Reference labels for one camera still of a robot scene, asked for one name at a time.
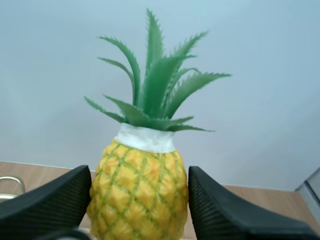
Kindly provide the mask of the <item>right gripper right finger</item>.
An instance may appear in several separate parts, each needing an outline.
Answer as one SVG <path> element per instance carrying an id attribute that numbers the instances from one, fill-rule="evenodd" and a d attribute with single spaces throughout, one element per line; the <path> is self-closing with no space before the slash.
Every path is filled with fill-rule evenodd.
<path id="1" fill-rule="evenodd" d="M 198 166 L 188 169 L 189 209 L 199 240 L 318 240 L 305 222 L 253 204 Z"/>

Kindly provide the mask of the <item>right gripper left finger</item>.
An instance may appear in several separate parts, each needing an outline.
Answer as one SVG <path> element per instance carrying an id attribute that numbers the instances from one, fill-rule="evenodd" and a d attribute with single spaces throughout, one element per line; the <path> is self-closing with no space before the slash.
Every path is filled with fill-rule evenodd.
<path id="1" fill-rule="evenodd" d="M 78 166 L 58 178 L 0 204 L 2 240 L 36 240 L 77 228 L 91 200 L 89 167 Z"/>

